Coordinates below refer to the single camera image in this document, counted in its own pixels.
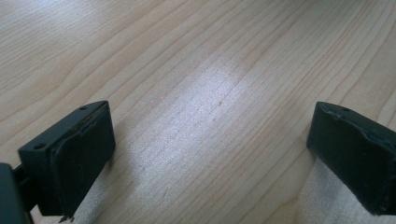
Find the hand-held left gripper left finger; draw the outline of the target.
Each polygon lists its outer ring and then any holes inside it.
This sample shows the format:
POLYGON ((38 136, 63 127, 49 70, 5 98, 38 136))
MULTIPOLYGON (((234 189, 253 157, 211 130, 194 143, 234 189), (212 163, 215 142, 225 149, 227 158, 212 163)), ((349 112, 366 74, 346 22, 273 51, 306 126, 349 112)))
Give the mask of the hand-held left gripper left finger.
POLYGON ((109 103, 77 108, 19 149, 24 205, 72 217, 115 151, 109 103))

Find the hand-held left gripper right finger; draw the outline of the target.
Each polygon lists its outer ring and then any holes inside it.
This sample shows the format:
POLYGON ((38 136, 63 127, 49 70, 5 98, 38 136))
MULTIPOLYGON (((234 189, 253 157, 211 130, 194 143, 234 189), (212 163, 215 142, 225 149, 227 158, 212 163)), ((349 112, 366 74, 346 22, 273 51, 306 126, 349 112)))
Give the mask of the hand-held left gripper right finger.
POLYGON ((318 102, 306 142, 375 216, 396 216, 396 132, 340 105, 318 102))

